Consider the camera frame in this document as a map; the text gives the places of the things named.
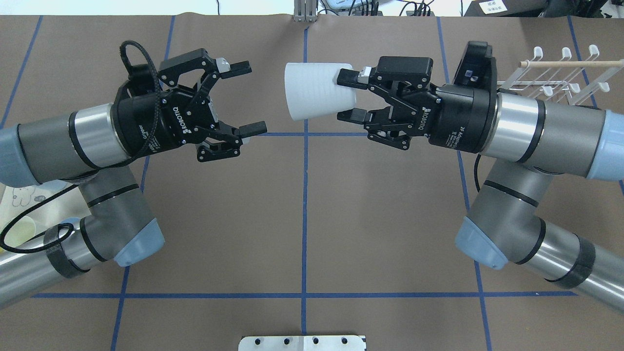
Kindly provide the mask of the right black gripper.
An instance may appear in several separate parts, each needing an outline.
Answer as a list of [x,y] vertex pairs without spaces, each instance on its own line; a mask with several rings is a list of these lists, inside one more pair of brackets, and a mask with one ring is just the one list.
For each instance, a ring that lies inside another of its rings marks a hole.
[[433,60],[427,57],[381,57],[376,67],[340,69],[336,84],[354,89],[381,88],[388,107],[337,113],[337,120],[364,126],[368,139],[400,150],[412,137],[427,137],[439,117],[442,100],[430,84]]

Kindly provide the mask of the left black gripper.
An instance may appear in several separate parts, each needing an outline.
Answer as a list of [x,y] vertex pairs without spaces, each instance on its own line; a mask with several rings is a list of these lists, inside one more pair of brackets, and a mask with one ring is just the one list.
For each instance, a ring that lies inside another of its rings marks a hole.
[[[193,87],[180,84],[180,76],[201,70]],[[248,61],[229,63],[225,58],[212,58],[206,49],[168,58],[159,69],[159,81],[169,90],[161,90],[160,112],[157,128],[157,145],[160,148],[178,148],[186,143],[198,144],[198,162],[209,162],[238,157],[240,147],[251,137],[266,133],[267,125],[259,121],[239,128],[219,122],[207,94],[200,93],[205,80],[209,91],[220,78],[233,78],[249,74]]]

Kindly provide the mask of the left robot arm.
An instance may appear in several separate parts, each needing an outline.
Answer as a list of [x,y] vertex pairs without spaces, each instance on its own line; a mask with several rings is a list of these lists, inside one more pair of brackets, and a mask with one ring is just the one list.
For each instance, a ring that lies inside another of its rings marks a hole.
[[[265,122],[219,120],[210,92],[221,79],[249,74],[247,61],[212,58],[203,48],[155,67],[138,42],[119,47],[128,77],[114,102],[1,131],[1,182],[9,188],[66,182],[1,229],[1,307],[113,260],[133,265],[159,251],[164,236],[130,169],[139,158],[196,146],[199,162],[238,157]],[[15,246],[10,229],[41,207],[78,192],[89,213],[67,218]]]

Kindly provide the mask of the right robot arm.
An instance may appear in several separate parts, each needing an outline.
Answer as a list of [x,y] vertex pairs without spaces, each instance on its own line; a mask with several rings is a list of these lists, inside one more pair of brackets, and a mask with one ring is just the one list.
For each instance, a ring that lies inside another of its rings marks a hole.
[[337,84],[370,90],[388,107],[352,109],[339,120],[362,124],[371,140],[405,150],[412,137],[495,163],[464,218],[456,247],[501,269],[524,265],[562,289],[623,311],[623,259],[537,217],[553,176],[623,178],[623,116],[506,93],[495,59],[463,58],[453,83],[430,82],[430,58],[381,57],[376,67],[341,69]]

